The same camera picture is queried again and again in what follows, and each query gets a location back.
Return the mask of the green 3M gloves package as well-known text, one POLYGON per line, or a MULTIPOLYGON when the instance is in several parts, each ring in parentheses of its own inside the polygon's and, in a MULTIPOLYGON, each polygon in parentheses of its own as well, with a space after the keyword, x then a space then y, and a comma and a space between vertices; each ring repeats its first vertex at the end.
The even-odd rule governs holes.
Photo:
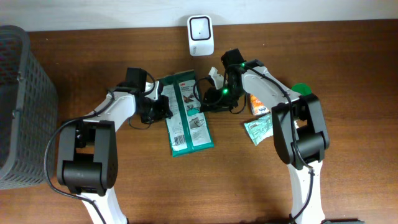
POLYGON ((165 120, 174 157, 214 147, 206 116, 200 111, 200 94, 193 86, 195 72, 188 70, 160 79, 162 95, 169 98, 172 117, 165 120))

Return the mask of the small orange box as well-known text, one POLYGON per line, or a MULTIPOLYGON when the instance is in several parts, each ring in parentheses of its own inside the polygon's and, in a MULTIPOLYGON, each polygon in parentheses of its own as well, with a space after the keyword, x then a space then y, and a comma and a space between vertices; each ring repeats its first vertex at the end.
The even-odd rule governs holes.
POLYGON ((254 95, 250 95, 251 112, 254 116, 260 116, 270 113, 270 110, 254 95))

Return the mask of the light green pouch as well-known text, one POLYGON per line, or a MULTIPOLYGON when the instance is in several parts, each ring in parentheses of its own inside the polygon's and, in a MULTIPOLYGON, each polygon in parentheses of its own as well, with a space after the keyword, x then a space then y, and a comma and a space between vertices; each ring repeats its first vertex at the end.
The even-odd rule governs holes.
POLYGON ((244 123, 244 127, 255 146, 274 135, 271 114, 266 114, 254 121, 244 123))

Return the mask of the green lid plastic jar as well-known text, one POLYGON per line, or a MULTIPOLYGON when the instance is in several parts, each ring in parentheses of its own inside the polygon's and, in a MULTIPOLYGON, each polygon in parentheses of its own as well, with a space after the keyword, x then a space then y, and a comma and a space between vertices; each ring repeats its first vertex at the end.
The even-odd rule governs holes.
POLYGON ((294 84, 292 90, 297 93, 300 93, 303 96, 312 94, 312 89, 305 83, 294 84))

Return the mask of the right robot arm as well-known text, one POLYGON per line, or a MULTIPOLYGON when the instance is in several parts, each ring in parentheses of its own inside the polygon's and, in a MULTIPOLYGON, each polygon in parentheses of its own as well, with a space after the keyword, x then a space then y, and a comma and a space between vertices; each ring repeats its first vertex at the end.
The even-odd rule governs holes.
POLYGON ((238 49, 221 56, 224 74, 208 75, 211 87, 200 100, 202 112, 231 111, 244 94, 271 112, 274 147, 287 165, 292 185, 290 223, 325 223, 320 171, 330 138, 319 98, 303 95, 274 78, 258 59, 246 61, 238 49))

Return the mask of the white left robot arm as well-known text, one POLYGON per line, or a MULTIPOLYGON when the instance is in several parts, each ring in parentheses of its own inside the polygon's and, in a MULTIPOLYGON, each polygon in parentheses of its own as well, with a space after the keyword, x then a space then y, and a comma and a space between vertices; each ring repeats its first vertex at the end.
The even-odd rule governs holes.
POLYGON ((116 133, 138 115, 144 124, 171 118, 160 81, 141 68, 128 68, 92 112, 60 128, 57 180, 67 196, 83 202, 93 223, 128 223, 114 185, 118 176, 116 133))

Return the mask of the dark mesh basket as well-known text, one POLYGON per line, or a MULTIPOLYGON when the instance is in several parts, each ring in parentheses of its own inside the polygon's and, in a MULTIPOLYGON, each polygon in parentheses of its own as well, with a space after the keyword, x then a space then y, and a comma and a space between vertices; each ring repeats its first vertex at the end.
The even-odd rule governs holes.
POLYGON ((45 182, 44 160, 53 174, 57 90, 30 50, 26 31, 1 27, 1 189, 45 182))

